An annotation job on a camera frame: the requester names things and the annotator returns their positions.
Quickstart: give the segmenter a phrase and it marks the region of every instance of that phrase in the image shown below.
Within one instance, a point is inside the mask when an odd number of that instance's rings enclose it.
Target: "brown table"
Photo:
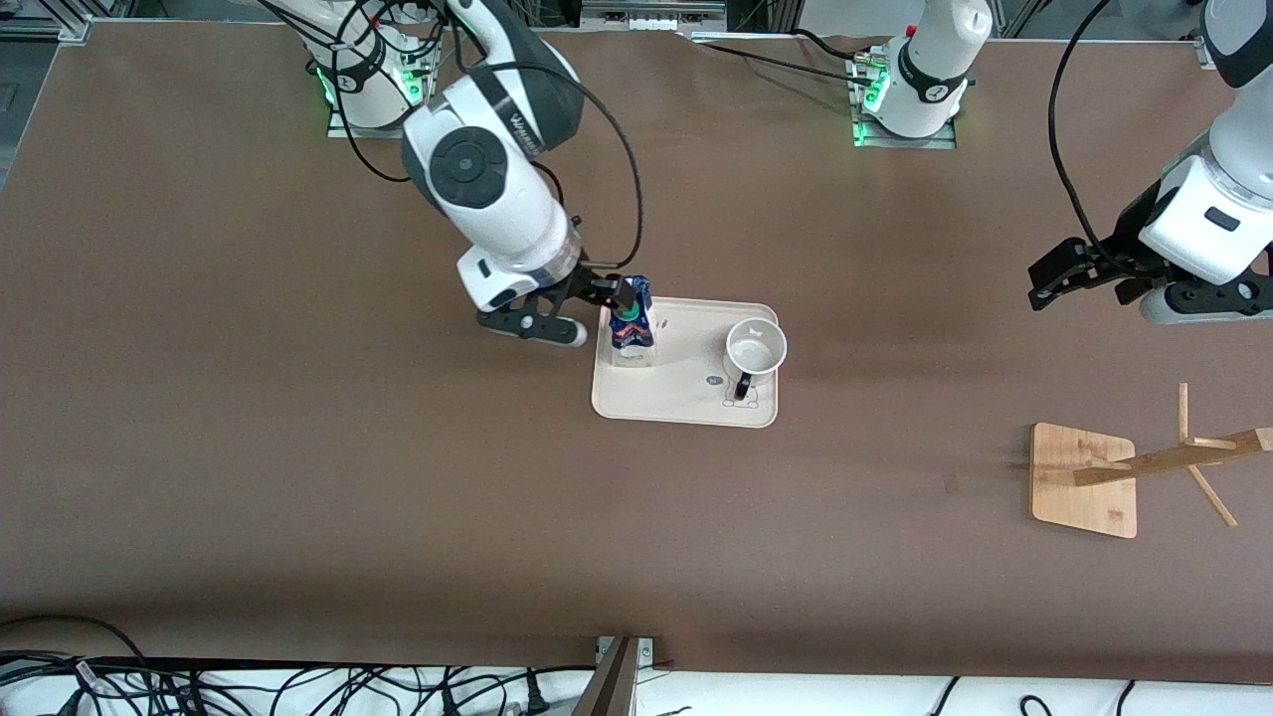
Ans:
[[[3,612],[108,617],[155,655],[577,661],[629,632],[684,669],[1273,677],[1267,462],[1211,473],[1237,529],[1184,474],[1142,484],[1132,541],[1029,517],[1034,422],[1165,447],[1189,381],[1198,433],[1273,423],[1267,325],[1153,327],[1110,290],[1030,311],[1026,266],[1077,229],[1058,45],[992,43],[959,150],[897,152],[852,145],[834,80],[672,34],[552,42],[636,147],[634,268],[778,311],[778,422],[606,420],[591,348],[479,330],[466,242],[322,136],[289,31],[99,24],[0,194]],[[1085,46],[1060,124],[1094,220],[1228,96],[1188,45]],[[621,255],[600,116],[545,161]]]

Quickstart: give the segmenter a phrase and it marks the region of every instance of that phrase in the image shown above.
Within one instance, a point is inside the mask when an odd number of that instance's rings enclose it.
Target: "mug handle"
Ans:
[[[738,377],[738,387],[733,389],[733,399],[746,400],[749,390],[751,390],[751,373],[742,373]]]

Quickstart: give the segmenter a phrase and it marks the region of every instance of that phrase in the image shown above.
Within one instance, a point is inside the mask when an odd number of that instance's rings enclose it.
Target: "wooden stand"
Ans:
[[[1136,479],[1189,470],[1226,525],[1237,526],[1198,465],[1273,451],[1273,428],[1222,438],[1189,436],[1189,385],[1180,383],[1178,447],[1136,455],[1132,441],[1036,423],[1030,436],[1030,512],[1036,520],[1136,536]]]

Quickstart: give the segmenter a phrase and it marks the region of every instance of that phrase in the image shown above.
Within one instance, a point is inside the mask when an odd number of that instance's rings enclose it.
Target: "mug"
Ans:
[[[787,335],[769,319],[743,319],[729,329],[724,354],[731,372],[738,373],[733,399],[743,400],[755,378],[771,375],[787,359]]]

